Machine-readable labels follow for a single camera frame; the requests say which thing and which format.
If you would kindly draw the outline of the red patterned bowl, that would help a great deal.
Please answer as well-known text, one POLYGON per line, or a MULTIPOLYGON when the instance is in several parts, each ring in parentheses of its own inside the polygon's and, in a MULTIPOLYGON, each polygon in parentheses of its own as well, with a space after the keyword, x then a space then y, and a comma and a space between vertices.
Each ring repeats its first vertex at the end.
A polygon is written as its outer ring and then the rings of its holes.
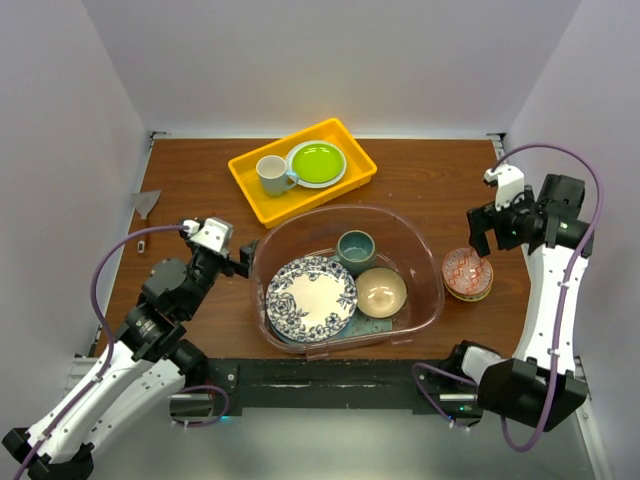
POLYGON ((494 270, 485 258, 471 247, 450 251, 442 261, 441 273, 447 290, 462 295, 478 295, 491 291, 494 270))

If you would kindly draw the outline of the dark blue patterned plate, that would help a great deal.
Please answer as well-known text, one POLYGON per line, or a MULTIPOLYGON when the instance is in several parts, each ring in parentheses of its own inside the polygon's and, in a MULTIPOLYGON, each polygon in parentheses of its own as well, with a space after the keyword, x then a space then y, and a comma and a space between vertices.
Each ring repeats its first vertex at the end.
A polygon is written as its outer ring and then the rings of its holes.
POLYGON ((267 318, 277 330, 297 340, 323 340, 351 321, 357 306, 355 279, 331 257, 305 256, 277 271, 265 301, 267 318))

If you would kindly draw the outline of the teal glazed ceramic mug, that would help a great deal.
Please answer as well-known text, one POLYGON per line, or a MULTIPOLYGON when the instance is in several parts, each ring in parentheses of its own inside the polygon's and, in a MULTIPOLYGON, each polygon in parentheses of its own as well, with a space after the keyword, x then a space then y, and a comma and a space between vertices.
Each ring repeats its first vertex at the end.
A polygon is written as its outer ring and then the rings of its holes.
POLYGON ((364 231, 347 231, 337 241, 333 259, 345 267, 352 276, 357 277, 375 266, 375 241, 364 231))

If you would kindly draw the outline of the beige bowl with black rim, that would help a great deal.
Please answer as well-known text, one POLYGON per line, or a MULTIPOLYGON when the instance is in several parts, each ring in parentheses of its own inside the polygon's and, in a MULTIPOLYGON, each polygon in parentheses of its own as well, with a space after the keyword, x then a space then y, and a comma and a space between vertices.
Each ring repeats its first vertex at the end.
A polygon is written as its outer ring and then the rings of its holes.
POLYGON ((405 305, 408 289, 402 276, 390 268, 375 267, 355 281, 357 307, 375 319, 391 318, 405 305))

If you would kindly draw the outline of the dark green lettered plate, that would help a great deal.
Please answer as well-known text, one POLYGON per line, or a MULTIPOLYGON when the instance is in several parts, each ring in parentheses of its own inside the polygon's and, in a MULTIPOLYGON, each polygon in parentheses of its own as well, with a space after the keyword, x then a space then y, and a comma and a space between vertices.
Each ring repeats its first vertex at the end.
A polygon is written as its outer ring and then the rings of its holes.
MULTIPOLYGON (((338 329, 336 332, 332 333, 329 337, 324 338, 324 341, 333 341, 333 340, 338 340, 341 339, 342 337, 344 337, 347 333, 349 327, 349 323, 346 323, 342 328, 338 329)), ((290 344, 290 345, 310 345, 310 344, 317 344, 319 342, 322 342, 322 339, 315 339, 312 341, 307 341, 307 340, 297 340, 294 337, 290 337, 287 336, 285 334, 283 334, 282 332, 280 332, 279 330, 277 330, 272 324, 269 324, 269 328, 271 330, 271 332, 282 342, 286 343, 286 344, 290 344)))

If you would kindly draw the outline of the mint divided rectangular plate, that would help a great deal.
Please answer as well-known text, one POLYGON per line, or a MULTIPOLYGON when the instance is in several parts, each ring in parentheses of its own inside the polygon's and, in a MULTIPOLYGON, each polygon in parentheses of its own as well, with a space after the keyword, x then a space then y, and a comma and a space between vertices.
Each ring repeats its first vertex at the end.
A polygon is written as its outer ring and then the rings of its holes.
POLYGON ((376 319, 356 314, 343 331, 343 338, 359 337, 370 334, 386 333, 393 328, 391 318, 376 319))

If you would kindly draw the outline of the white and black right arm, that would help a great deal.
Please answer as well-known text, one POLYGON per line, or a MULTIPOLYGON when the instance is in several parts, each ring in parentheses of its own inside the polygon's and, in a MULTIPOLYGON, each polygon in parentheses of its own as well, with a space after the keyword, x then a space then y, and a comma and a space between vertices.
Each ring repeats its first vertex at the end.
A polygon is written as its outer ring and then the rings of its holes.
POLYGON ((513 355, 463 341, 441 362, 448 386, 459 393, 477 386, 480 408, 546 432, 586 400, 588 388, 575 377, 573 330, 580 283, 592 253, 593 234, 579 220, 583 181, 549 174, 535 194, 515 167, 488 170, 494 201, 467 213, 469 245, 442 264, 449 292, 477 299, 490 287, 487 232, 501 250, 518 248, 530 280, 525 323, 513 355))

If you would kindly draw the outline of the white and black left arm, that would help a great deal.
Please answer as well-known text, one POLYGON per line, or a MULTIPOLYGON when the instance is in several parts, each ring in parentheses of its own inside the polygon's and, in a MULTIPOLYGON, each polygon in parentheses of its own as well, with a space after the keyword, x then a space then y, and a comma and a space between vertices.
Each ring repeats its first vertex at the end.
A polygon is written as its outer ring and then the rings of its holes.
POLYGON ((206 390, 208 357, 184 335, 219 275, 248 277, 257 244, 232 258, 232 225, 219 219, 174 226, 188 261, 158 261, 117 330, 103 328, 107 346, 64 399, 28 428, 2 440, 19 462, 16 478, 86 479, 94 458, 137 415, 174 393, 206 390))

